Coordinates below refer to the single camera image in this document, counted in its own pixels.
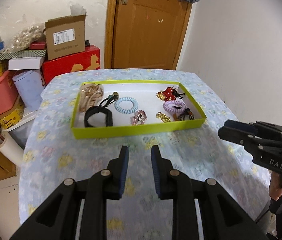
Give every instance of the paper roll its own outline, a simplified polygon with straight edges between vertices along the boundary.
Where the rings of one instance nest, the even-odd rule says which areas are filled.
[[[16,166],[21,167],[24,151],[13,140],[9,132],[3,131],[2,136],[4,137],[4,141],[2,142],[0,139],[0,152]]]

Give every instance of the red box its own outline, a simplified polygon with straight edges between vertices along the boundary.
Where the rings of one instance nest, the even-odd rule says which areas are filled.
[[[32,42],[29,49],[46,49],[46,42],[45,41]]]
[[[42,65],[46,84],[64,73],[93,69],[100,69],[100,49],[94,45],[87,46],[83,52],[48,60]]]

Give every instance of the pink container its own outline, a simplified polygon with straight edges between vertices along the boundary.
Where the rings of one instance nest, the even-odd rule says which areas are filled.
[[[9,111],[18,96],[18,91],[12,80],[13,72],[5,71],[0,76],[0,114]]]

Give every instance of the floor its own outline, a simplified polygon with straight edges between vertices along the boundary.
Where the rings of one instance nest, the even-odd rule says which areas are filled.
[[[20,227],[19,176],[0,181],[0,239],[9,240]]]

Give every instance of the finger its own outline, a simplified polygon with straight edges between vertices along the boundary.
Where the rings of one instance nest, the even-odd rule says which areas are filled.
[[[276,172],[271,173],[269,195],[274,200],[278,200],[282,196],[281,179],[280,175]]]

